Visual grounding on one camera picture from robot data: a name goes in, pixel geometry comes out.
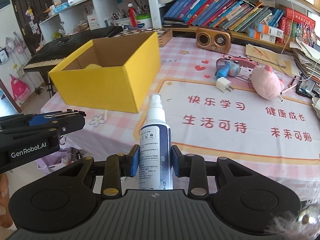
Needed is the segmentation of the person left hand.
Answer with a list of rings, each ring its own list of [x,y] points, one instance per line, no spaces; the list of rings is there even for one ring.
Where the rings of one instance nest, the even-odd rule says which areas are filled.
[[[12,226],[13,221],[9,213],[9,181],[5,173],[1,174],[1,184],[0,184],[0,205],[1,205],[1,226],[4,228],[9,228]]]

